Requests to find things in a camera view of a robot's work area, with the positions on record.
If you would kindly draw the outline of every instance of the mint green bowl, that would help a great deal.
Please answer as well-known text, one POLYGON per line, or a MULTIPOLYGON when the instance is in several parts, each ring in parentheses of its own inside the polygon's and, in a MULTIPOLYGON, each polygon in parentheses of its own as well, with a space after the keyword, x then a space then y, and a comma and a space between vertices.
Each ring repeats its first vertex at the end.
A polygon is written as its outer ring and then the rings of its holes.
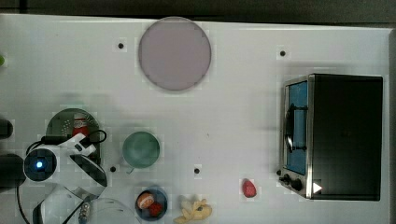
POLYGON ((132 166, 132 171, 134 168, 144 169, 158 160, 160 144, 151 133, 132 133, 124 141, 122 156, 132 166))
POLYGON ((0 66, 4 64, 6 60, 4 59, 3 56, 0 55, 0 66))

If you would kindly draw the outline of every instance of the black cable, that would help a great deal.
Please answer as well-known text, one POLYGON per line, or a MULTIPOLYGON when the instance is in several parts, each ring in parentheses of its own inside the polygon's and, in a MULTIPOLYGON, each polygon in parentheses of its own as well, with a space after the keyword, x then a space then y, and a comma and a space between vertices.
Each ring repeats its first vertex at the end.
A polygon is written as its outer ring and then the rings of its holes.
POLYGON ((32 145, 30 145, 27 149, 26 149, 26 156, 29 153, 30 149, 35 149, 38 146, 40 146, 41 144, 43 144, 41 141, 38 142, 34 142, 32 145))
POLYGON ((63 222, 63 224, 67 224, 67 222, 70 220, 70 218, 76 213, 76 211, 84 204, 84 201, 81 202, 77 208, 67 217, 67 219, 63 222))
POLYGON ((26 224, 30 224, 29 220, 27 219, 26 215, 24 214, 23 210, 22 210, 22 205, 21 205, 21 196, 20 196, 20 187, 18 186, 17 188, 15 188, 15 190, 17 191, 17 201, 18 201, 18 207, 20 208, 20 213, 23 217, 23 220, 26 222, 26 224))
POLYGON ((93 131, 93 132, 91 132, 90 134, 88 134, 87 138, 89 139, 90 136, 91 136, 92 134, 94 134, 94 133, 103 133, 103 134, 105 135, 105 138, 102 139, 102 140, 100 140, 100 141, 97 141, 97 142, 92 142, 92 141, 90 140, 91 144, 103 143, 103 142, 105 142, 105 140, 107 139, 107 133, 106 133, 105 131, 103 131, 103 130, 96 130, 96 131, 93 131))

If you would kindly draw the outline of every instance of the oven knob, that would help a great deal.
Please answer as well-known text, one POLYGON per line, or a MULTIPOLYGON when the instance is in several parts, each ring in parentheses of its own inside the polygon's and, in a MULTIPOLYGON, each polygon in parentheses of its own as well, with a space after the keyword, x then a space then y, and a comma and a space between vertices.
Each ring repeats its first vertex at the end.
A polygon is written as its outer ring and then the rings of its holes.
POLYGON ((283 181, 284 184, 288 185, 290 183, 290 176, 288 174, 283 175, 283 177, 279 178, 280 181, 283 181))
POLYGON ((300 191, 303 188, 303 184, 301 183, 301 180, 299 178, 297 178, 295 180, 291 180, 290 184, 291 184, 291 187, 297 191, 300 191))

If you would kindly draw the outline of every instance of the red fruit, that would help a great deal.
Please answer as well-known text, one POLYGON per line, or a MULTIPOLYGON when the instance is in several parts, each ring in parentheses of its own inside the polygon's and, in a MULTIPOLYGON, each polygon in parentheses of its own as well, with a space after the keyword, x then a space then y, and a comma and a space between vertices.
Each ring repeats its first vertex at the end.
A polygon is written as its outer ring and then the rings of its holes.
POLYGON ((157 217, 163 210, 163 206, 160 203, 152 203, 148 210, 151 217, 157 217))
POLYGON ((253 198, 257 194, 256 187, 254 187, 250 180, 245 180, 242 186, 242 191, 247 198, 253 198))

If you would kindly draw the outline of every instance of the toy fruit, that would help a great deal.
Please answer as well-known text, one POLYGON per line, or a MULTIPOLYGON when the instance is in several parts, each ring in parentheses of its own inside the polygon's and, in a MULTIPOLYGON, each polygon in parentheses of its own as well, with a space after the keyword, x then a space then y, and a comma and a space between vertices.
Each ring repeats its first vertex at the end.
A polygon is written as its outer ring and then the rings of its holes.
POLYGON ((81 113, 76 113, 74 115, 75 121, 74 121, 74 129, 72 132, 72 136, 82 133, 85 136, 88 136, 90 134, 90 131, 88 131, 88 122, 87 118, 84 114, 81 113))
POLYGON ((154 203, 154 197, 150 193, 143 193, 137 199, 137 206, 140 209, 148 208, 154 203))
POLYGON ((253 198, 257 194, 256 187, 254 187, 253 183, 248 179, 244 181, 242 191, 247 198, 253 198))
POLYGON ((185 224, 191 220, 204 220, 212 214, 212 207, 206 204, 206 199, 194 203, 183 201, 181 207, 183 216, 174 219, 177 224, 185 224))
POLYGON ((160 203, 152 203, 148 210, 151 217, 157 217, 163 210, 163 206, 160 203))

